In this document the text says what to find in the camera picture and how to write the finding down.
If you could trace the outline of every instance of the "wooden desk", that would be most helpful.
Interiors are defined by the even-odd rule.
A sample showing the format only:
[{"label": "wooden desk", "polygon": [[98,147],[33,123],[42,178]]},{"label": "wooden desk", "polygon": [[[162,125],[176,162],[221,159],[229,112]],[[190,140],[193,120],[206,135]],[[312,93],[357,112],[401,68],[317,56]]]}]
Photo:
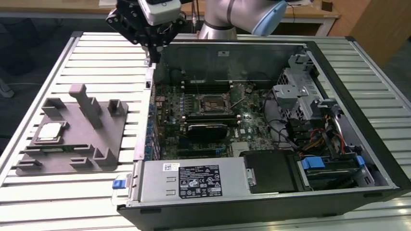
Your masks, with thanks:
[{"label": "wooden desk", "polygon": [[[200,16],[205,12],[204,0],[200,1]],[[190,3],[182,5],[182,11],[190,15]],[[105,18],[110,9],[98,8],[98,0],[0,0],[0,17],[30,18]],[[325,36],[334,19],[336,11],[317,10],[313,6],[296,6],[286,9],[282,23],[320,24],[317,36]]]}]

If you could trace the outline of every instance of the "floor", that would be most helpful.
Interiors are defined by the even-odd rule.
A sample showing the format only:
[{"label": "floor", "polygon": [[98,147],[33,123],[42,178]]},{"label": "floor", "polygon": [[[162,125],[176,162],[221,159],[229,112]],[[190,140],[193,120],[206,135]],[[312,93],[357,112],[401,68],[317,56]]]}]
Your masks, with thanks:
[{"label": "floor", "polygon": [[[76,20],[65,19],[56,21],[52,19],[33,19],[33,25],[38,31],[40,45],[28,48],[28,53],[34,62],[34,69],[20,76],[9,75],[0,68],[0,77],[6,83],[24,83],[10,85],[14,96],[10,99],[0,97],[0,153],[8,143],[8,138],[13,135],[18,123],[25,115],[36,93],[41,87],[54,61],[61,53],[68,38],[73,31],[112,32],[104,20]],[[0,25],[0,49],[5,44],[14,44],[16,40],[5,33]],[[397,88],[411,100],[411,42],[407,41],[392,57],[384,72],[391,78]]]}]

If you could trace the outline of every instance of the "red cable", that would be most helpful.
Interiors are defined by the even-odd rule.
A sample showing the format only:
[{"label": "red cable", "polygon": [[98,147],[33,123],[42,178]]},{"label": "red cable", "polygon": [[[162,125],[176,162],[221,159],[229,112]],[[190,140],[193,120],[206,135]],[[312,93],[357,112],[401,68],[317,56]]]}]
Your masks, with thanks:
[{"label": "red cable", "polygon": [[314,133],[316,131],[321,131],[321,130],[324,130],[324,129],[316,128],[314,130],[312,130],[310,135],[309,135],[309,143],[312,142],[312,135],[313,135],[313,133]]},{"label": "red cable", "polygon": [[344,151],[344,140],[342,140],[342,137],[338,133],[333,133],[333,135],[336,135],[338,138],[340,138],[340,142],[341,142],[341,154],[345,154],[345,151]]}]

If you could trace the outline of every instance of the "sticker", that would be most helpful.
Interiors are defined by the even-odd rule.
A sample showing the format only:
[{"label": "sticker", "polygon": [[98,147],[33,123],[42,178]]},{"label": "sticker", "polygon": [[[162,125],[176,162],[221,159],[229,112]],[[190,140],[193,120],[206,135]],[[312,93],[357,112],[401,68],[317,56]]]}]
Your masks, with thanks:
[{"label": "sticker", "polygon": [[180,163],[169,163],[169,164],[162,164],[162,171],[177,171],[180,167]]},{"label": "sticker", "polygon": [[217,165],[178,167],[178,180],[181,199],[222,196]]},{"label": "sticker", "polygon": [[229,51],[218,51],[218,57],[228,57]]}]

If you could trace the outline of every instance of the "table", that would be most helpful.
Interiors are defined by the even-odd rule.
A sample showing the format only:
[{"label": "table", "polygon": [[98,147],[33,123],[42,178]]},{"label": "table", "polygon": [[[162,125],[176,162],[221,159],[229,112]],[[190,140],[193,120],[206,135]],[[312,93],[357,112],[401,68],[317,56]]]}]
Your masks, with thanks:
[{"label": "table", "polygon": [[[202,0],[198,8],[202,16]],[[0,0],[0,17],[104,19],[109,10],[98,8],[98,0]],[[182,5],[182,11],[190,15],[190,3]],[[281,22],[320,24],[316,35],[326,36],[338,17],[336,11],[326,12],[308,5],[297,6],[293,10],[288,8]]]},{"label": "table", "polygon": [[[181,34],[177,39],[193,39],[193,34]],[[238,39],[316,42],[352,97],[359,104],[377,134],[411,177],[411,104],[388,80],[356,42],[344,37],[269,36],[256,38],[238,35]],[[34,98],[32,106],[0,157],[0,226],[2,231],[20,230],[117,230],[136,228],[116,213],[116,204],[126,199],[126,190],[117,191],[112,200],[112,180],[125,175],[133,167],[138,116],[137,104],[144,84],[145,53],[117,33],[76,33],[68,41],[54,67]],[[328,96],[329,86],[318,79]],[[13,166],[21,159],[20,151],[30,142],[41,121],[41,104],[46,97],[62,101],[74,99],[68,95],[69,85],[84,83],[92,90],[88,95],[102,102],[116,98],[126,102],[129,112],[124,128],[120,166],[113,172],[62,174],[18,177]],[[363,206],[342,216],[304,218],[276,222],[260,222],[190,230],[409,230],[409,195],[391,201]]]}]

